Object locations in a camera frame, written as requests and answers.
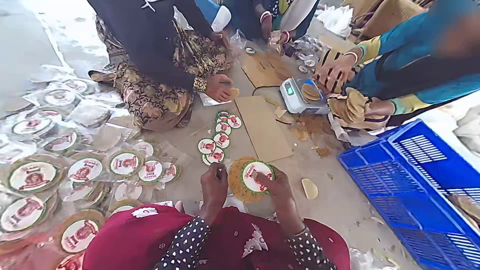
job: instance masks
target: digital weighing scale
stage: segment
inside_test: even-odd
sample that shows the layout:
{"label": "digital weighing scale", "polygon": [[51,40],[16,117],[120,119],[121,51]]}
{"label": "digital weighing scale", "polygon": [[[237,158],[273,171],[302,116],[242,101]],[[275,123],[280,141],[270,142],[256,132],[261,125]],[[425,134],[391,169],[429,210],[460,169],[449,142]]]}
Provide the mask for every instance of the digital weighing scale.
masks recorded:
{"label": "digital weighing scale", "polygon": [[[305,83],[314,86],[319,91],[320,100],[309,100],[303,96],[301,87]],[[282,82],[280,92],[282,93],[288,111],[291,113],[308,112],[313,114],[328,114],[330,111],[325,95],[311,79],[289,78]]]}

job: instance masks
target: polka dot sleeve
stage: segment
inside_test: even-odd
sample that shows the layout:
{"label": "polka dot sleeve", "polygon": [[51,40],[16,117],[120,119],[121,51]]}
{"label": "polka dot sleeve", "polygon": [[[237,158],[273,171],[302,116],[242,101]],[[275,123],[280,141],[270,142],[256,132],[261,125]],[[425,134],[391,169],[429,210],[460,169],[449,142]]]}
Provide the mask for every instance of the polka dot sleeve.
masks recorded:
{"label": "polka dot sleeve", "polygon": [[172,246],[158,263],[158,270],[194,269],[209,233],[210,227],[199,216],[189,221],[175,235]]}
{"label": "polka dot sleeve", "polygon": [[335,264],[327,259],[308,227],[285,241],[305,270],[336,270]]}

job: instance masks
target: cardboard sheet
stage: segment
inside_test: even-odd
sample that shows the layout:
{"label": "cardboard sheet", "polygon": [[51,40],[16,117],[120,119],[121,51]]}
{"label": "cardboard sheet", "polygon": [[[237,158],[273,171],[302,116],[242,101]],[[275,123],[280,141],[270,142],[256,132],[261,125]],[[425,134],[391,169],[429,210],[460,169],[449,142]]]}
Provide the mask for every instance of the cardboard sheet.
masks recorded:
{"label": "cardboard sheet", "polygon": [[261,52],[247,56],[242,69],[255,88],[279,86],[283,81],[292,77],[292,73],[280,56]]}
{"label": "cardboard sheet", "polygon": [[235,102],[260,160],[270,162],[293,155],[291,146],[275,121],[276,116],[262,96],[237,98]]}

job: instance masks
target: bangle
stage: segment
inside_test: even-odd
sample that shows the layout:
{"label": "bangle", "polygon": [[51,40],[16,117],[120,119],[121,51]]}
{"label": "bangle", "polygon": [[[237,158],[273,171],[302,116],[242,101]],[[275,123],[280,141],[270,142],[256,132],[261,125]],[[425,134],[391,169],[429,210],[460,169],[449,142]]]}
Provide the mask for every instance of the bangle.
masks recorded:
{"label": "bangle", "polygon": [[358,56],[356,53],[354,53],[354,52],[352,52],[352,51],[349,51],[349,52],[344,53],[343,56],[346,56],[346,55],[349,55],[349,54],[355,56],[355,63],[357,63],[358,60],[359,60],[359,56]]}
{"label": "bangle", "polygon": [[262,23],[263,20],[264,20],[267,16],[272,16],[272,14],[270,13],[270,11],[265,11],[265,12],[262,13],[262,16],[260,16],[260,23]]}
{"label": "bangle", "polygon": [[195,77],[193,81],[193,89],[199,93],[205,92],[207,89],[207,80],[202,79],[201,77]]}
{"label": "bangle", "polygon": [[285,42],[285,43],[287,43],[290,40],[290,33],[288,31],[283,31],[282,33],[287,34],[287,41]]}

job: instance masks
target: blue plastic crate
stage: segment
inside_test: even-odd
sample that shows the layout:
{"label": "blue plastic crate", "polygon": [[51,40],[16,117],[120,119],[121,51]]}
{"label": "blue plastic crate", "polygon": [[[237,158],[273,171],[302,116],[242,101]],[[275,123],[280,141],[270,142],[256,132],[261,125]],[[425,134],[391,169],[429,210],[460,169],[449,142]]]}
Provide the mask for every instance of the blue plastic crate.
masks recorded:
{"label": "blue plastic crate", "polygon": [[424,269],[479,269],[480,234],[446,199],[480,203],[480,173],[421,120],[338,157]]}

